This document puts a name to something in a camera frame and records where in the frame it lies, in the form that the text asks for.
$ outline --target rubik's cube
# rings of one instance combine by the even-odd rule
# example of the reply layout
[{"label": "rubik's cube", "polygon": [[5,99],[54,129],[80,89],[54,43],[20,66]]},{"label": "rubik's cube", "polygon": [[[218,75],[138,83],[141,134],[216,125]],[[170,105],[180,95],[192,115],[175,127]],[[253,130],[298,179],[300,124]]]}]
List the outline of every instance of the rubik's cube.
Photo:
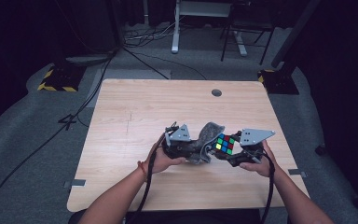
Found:
[{"label": "rubik's cube", "polygon": [[224,152],[228,155],[232,155],[232,149],[234,148],[235,140],[230,135],[224,135],[221,133],[213,144],[216,152]]}]

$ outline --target desk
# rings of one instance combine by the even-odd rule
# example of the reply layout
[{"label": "desk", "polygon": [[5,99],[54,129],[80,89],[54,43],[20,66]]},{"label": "desk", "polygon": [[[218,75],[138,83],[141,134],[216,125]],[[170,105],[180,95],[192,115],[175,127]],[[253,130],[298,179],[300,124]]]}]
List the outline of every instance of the desk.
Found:
[{"label": "desk", "polygon": [[[179,17],[182,16],[207,16],[207,17],[228,17],[230,3],[213,3],[213,2],[188,2],[176,0],[175,8],[175,29],[173,31],[172,53],[179,51]],[[248,55],[241,37],[241,32],[234,32],[235,40],[240,50],[241,56]]]},{"label": "desk", "polygon": [[[220,97],[211,91],[218,89]],[[137,167],[149,149],[177,121],[186,124],[197,139],[209,121],[226,126],[224,133],[242,128],[273,130],[268,140],[284,171],[296,163],[281,126],[259,82],[195,80],[107,79],[103,82],[75,179],[84,187],[72,187],[67,207],[75,212],[89,205],[104,191]],[[239,144],[234,152],[241,151]],[[291,175],[307,193],[300,175]],[[145,184],[130,210],[136,210]],[[144,210],[256,208],[266,205],[269,179],[232,168],[227,161],[189,162],[153,175]],[[271,206],[283,206],[278,191]]]}]

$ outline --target chair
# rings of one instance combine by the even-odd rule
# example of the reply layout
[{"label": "chair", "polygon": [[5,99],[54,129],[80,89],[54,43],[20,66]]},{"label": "chair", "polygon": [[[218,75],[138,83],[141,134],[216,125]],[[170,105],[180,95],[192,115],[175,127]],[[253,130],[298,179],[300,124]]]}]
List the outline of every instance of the chair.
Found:
[{"label": "chair", "polygon": [[[246,33],[257,33],[260,34],[255,40],[253,45],[248,45],[244,43],[237,43],[238,45],[244,46],[255,46],[255,47],[264,47],[263,56],[261,57],[260,65],[264,61],[266,56],[267,49],[269,47],[269,42],[272,38],[272,35],[275,30],[273,23],[274,11],[277,8],[271,1],[267,0],[237,0],[231,7],[228,15],[228,21],[226,27],[223,29],[220,38],[222,38],[223,33],[226,31],[225,45],[223,47],[222,58],[220,61],[223,61],[226,52],[227,40],[230,31],[237,32],[246,32]],[[269,32],[268,42],[265,46],[255,45],[255,43],[260,39],[260,37],[265,33]]]}]

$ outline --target forearm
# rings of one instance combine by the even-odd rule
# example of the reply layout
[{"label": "forearm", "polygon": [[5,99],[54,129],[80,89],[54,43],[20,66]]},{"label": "forearm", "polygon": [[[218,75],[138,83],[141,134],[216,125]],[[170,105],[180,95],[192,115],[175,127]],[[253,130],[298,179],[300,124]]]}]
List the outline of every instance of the forearm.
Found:
[{"label": "forearm", "polygon": [[144,173],[138,167],[98,197],[89,206],[80,223],[121,223],[144,182]]},{"label": "forearm", "polygon": [[333,223],[280,167],[275,172],[274,182],[293,223]]}]

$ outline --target human hand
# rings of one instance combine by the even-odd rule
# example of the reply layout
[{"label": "human hand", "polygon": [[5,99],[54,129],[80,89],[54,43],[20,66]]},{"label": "human hand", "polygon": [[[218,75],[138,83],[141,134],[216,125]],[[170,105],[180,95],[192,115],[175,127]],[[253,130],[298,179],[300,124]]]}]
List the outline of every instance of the human hand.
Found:
[{"label": "human hand", "polygon": [[[271,158],[272,162],[274,163],[275,169],[277,169],[279,166],[278,163],[275,161],[274,154],[272,153],[269,144],[267,143],[266,140],[263,140],[262,144],[268,156]],[[261,164],[242,162],[240,164],[240,168],[251,172],[258,172],[262,176],[269,177],[269,160],[265,156],[261,158]]]},{"label": "human hand", "polygon": [[160,173],[162,171],[165,171],[171,165],[179,165],[186,161],[186,159],[184,157],[176,158],[176,159],[169,158],[164,153],[164,150],[162,149],[162,145],[157,146],[157,143],[155,143],[152,146],[152,148],[150,149],[149,155],[147,156],[147,159],[145,161],[145,167],[147,167],[147,168],[149,166],[150,157],[156,147],[157,147],[156,159],[154,161],[152,174]]}]

